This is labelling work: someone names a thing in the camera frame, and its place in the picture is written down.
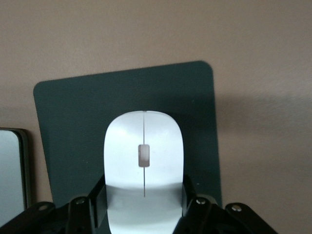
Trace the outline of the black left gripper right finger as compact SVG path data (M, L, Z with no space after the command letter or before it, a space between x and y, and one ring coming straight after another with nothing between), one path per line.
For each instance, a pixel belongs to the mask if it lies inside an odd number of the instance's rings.
M223 209L209 195L195 192L192 180L183 176L182 217L175 234L278 234L248 205L235 202Z

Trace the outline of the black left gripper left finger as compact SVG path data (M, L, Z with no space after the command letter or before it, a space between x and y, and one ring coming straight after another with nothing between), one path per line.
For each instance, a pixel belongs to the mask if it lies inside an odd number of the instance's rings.
M107 212L105 177L87 196L57 208L39 202L0 227L0 234L96 234Z

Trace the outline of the white computer mouse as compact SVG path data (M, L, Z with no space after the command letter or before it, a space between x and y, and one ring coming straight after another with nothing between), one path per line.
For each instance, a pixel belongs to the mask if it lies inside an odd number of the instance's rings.
M115 118L104 140L111 234L173 234L182 216L183 139L169 115L135 111Z

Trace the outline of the black mouse pad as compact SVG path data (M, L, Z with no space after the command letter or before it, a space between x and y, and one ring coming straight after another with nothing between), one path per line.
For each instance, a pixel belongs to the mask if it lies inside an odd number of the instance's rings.
M104 140L122 114L154 111L179 125L183 176L222 203L213 71L203 61L40 82L34 98L54 204L87 194L104 174ZM108 215L96 234L111 234Z

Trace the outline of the silver laptop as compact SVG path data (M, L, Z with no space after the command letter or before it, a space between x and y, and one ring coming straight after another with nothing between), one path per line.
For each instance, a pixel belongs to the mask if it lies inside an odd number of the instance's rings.
M23 129L0 128L0 211L19 213L29 204L28 136Z

